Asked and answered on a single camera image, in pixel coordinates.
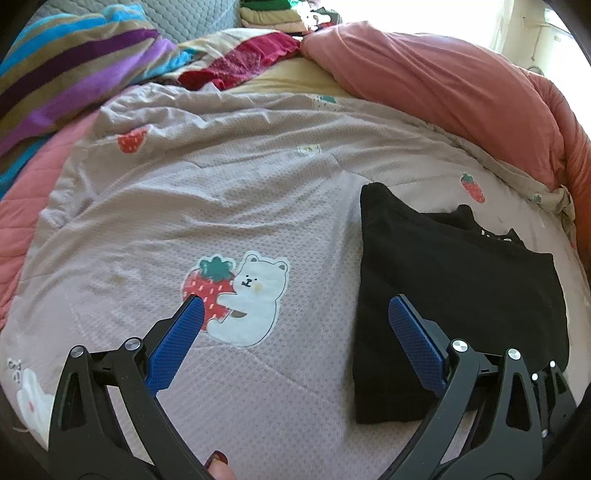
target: yellow sheet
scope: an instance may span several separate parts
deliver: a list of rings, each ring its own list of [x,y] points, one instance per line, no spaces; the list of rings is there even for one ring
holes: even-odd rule
[[[264,71],[257,78],[228,90],[232,93],[318,93],[351,97],[332,75],[315,62],[296,57],[283,60]]]

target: metal screw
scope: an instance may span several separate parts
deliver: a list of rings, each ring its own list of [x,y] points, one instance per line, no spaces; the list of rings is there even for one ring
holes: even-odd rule
[[[140,340],[139,338],[130,338],[125,342],[125,349],[132,352],[134,350],[137,350],[141,344],[142,340]]]
[[[521,358],[519,350],[515,350],[514,348],[509,348],[509,351],[507,353],[513,360],[519,360]]]
[[[452,347],[456,352],[465,352],[468,350],[468,344],[464,340],[454,340]]]
[[[76,345],[72,350],[70,350],[70,356],[72,358],[78,358],[83,353],[84,347],[82,345]]]

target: blue rubber tip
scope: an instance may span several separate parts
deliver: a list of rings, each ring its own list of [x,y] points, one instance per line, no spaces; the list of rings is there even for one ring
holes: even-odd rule
[[[191,345],[203,326],[205,307],[195,297],[181,312],[148,360],[146,386],[155,397],[170,386]]]
[[[390,300],[388,320],[423,388],[441,398],[447,388],[445,360],[401,297]]]

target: red strawberry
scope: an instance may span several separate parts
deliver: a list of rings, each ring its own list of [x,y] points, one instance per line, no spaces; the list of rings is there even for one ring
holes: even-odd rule
[[[201,297],[205,305],[205,320],[201,330],[206,330],[209,320],[221,320],[229,312],[226,307],[218,305],[216,299],[220,293],[234,293],[232,267],[232,262],[220,257],[203,259],[199,262],[199,268],[189,273],[184,281],[183,300],[193,293]]]
[[[478,203],[484,203],[484,193],[482,193],[480,185],[474,181],[472,176],[464,172],[460,181],[462,182],[464,189],[470,194],[470,197],[475,199]]]
[[[146,127],[136,128],[131,132],[117,137],[117,143],[123,153],[135,153],[139,146],[144,142],[144,138],[148,133]]]

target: painted fingernail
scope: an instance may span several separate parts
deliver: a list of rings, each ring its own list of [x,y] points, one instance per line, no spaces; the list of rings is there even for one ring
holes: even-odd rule
[[[205,464],[203,465],[205,467],[205,470],[207,470],[209,468],[209,466],[212,464],[212,462],[214,460],[219,460],[220,462],[223,462],[226,465],[228,464],[228,457],[225,456],[219,450],[216,450],[209,456],[209,458],[207,459],[207,462],[205,462]]]

